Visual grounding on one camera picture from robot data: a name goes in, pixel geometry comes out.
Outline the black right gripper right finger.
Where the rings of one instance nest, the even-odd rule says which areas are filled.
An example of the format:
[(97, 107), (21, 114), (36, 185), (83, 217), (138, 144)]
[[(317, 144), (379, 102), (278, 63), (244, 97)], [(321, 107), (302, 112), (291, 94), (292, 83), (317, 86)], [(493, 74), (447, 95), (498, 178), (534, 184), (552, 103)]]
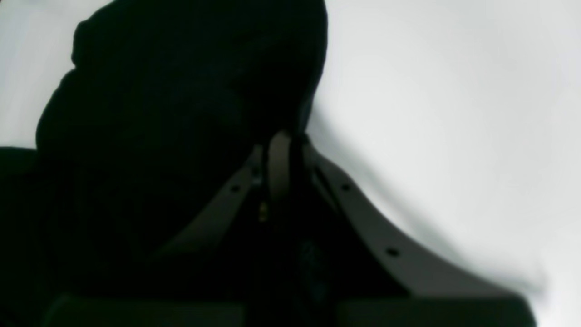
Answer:
[(351, 327), (535, 327), (525, 300), (440, 258), (392, 224), (338, 166), (309, 141), (304, 161), (382, 269), (407, 292), (402, 299), (348, 300)]

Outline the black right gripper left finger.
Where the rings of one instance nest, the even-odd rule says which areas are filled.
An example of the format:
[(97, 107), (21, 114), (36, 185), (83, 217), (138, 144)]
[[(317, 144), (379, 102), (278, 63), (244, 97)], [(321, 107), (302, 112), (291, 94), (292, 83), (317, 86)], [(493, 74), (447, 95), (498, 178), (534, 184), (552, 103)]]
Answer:
[(278, 132), (150, 259), (95, 292), (65, 296), (45, 327), (263, 327), (276, 316), (293, 135)]

